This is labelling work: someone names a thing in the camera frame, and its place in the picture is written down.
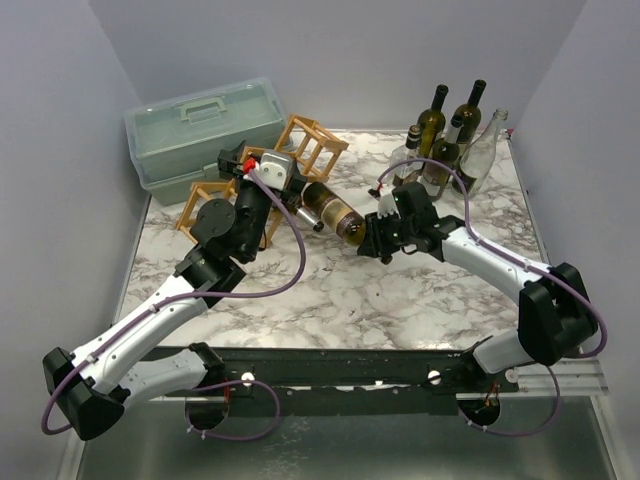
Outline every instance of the black metal bar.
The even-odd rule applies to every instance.
[[[157,347],[145,360],[175,355],[180,347]],[[515,392],[517,384],[504,374],[482,378],[453,375],[463,351],[452,350],[322,350],[281,348],[215,348],[224,375],[240,379],[251,372],[273,387],[283,415],[457,414],[456,394],[489,391],[494,381],[502,392]],[[428,381],[440,372],[439,384]],[[176,392],[174,396],[194,396]],[[273,399],[258,387],[237,387],[231,395],[232,416],[269,416]],[[219,402],[188,402],[194,424],[219,417]]]

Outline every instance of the wine bottle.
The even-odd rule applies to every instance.
[[[349,245],[358,246],[366,231],[364,218],[324,183],[314,182],[302,192],[305,206]]]
[[[442,104],[449,93],[449,87],[446,85],[438,85],[436,93],[431,102],[431,108],[425,110],[418,117],[418,125],[422,130],[420,140],[420,156],[428,157],[431,152],[433,143],[440,138],[446,120],[442,113]]]
[[[499,108],[493,114],[491,122],[482,135],[467,149],[456,168],[456,174],[462,179],[469,197],[474,196],[486,180],[496,159],[498,136],[507,120],[508,112]],[[462,196],[458,182],[452,182],[453,191]]]
[[[473,141],[473,136],[476,134],[476,129],[482,120],[482,112],[478,108],[478,103],[480,103],[480,97],[482,97],[486,86],[487,82],[484,80],[476,80],[467,103],[460,105],[455,111],[454,115],[460,115],[462,117],[462,128],[458,136],[458,146],[460,147],[459,158],[462,158],[467,147]]]
[[[456,162],[458,161],[458,154],[460,153],[460,147],[456,143],[456,140],[460,134],[462,124],[463,120],[460,115],[454,115],[451,118],[451,125],[446,135],[433,144],[429,158],[449,168],[455,168]],[[425,169],[422,173],[422,184],[425,186],[431,201],[435,202],[442,197],[450,176],[451,174],[449,174],[449,172],[437,165],[430,163],[425,164]]]
[[[404,145],[400,145],[393,152],[391,152],[391,159],[389,163],[391,166],[397,165],[405,160],[411,160],[418,156],[418,144],[420,142],[420,127],[418,125],[411,125],[407,132],[407,140]],[[396,167],[387,176],[387,183],[391,180],[394,187],[398,187],[403,183],[408,183],[409,177],[413,177],[413,181],[418,179],[418,173],[414,174],[414,171],[422,169],[422,164],[419,162],[404,164]]]

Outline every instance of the screw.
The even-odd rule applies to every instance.
[[[442,380],[440,378],[440,372],[437,370],[431,370],[427,375],[427,378],[429,379],[429,383],[431,385],[439,385],[440,381]]]
[[[516,383],[518,381],[518,372],[516,372],[513,368],[510,368],[506,372],[504,372],[504,378],[507,379],[509,383]]]

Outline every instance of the bottle cap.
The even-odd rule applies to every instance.
[[[451,117],[451,126],[454,128],[461,127],[463,123],[463,119],[460,115],[454,115]]]
[[[409,131],[407,132],[407,141],[405,146],[413,150],[414,148],[418,148],[418,144],[420,143],[420,134],[422,133],[422,129],[420,125],[411,125],[409,127]]]

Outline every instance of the gray floor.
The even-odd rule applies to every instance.
[[[496,426],[535,426],[551,400],[510,399]],[[268,419],[230,419],[228,433],[257,431]],[[80,479],[613,479],[589,398],[563,400],[544,434],[496,438],[458,417],[289,417],[270,437],[247,444],[186,434],[181,402],[127,413],[88,442]]]

